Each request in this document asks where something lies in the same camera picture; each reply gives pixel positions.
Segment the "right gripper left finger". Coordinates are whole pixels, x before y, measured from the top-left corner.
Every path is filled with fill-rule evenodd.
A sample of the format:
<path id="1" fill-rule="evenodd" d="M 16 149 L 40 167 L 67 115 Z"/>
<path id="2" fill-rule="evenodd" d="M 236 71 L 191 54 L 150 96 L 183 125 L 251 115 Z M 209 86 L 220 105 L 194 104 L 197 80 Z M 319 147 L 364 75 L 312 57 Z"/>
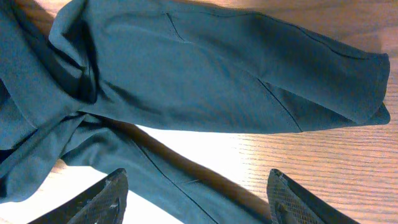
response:
<path id="1" fill-rule="evenodd" d="M 122 224 L 127 193 L 126 170 L 119 168 L 29 224 Z"/>

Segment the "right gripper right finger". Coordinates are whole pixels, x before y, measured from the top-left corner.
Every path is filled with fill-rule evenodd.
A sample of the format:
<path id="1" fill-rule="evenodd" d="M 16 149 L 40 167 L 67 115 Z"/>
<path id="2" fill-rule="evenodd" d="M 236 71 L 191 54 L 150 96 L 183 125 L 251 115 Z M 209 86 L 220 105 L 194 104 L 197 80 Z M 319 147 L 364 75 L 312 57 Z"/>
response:
<path id="1" fill-rule="evenodd" d="M 278 169 L 267 180 L 272 222 L 277 224 L 359 224 Z"/>

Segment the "black pants red waistband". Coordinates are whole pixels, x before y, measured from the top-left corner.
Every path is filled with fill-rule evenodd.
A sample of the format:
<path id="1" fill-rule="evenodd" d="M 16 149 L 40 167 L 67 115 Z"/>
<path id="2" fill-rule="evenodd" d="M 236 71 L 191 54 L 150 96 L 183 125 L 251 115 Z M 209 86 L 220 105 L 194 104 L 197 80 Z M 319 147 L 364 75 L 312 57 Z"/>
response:
<path id="1" fill-rule="evenodd" d="M 110 173 L 186 223 L 264 223 L 104 123 L 222 133 L 387 124 L 390 63 L 258 12 L 168 1 L 71 1 L 48 37 L 1 2 L 1 202 L 61 159 Z"/>

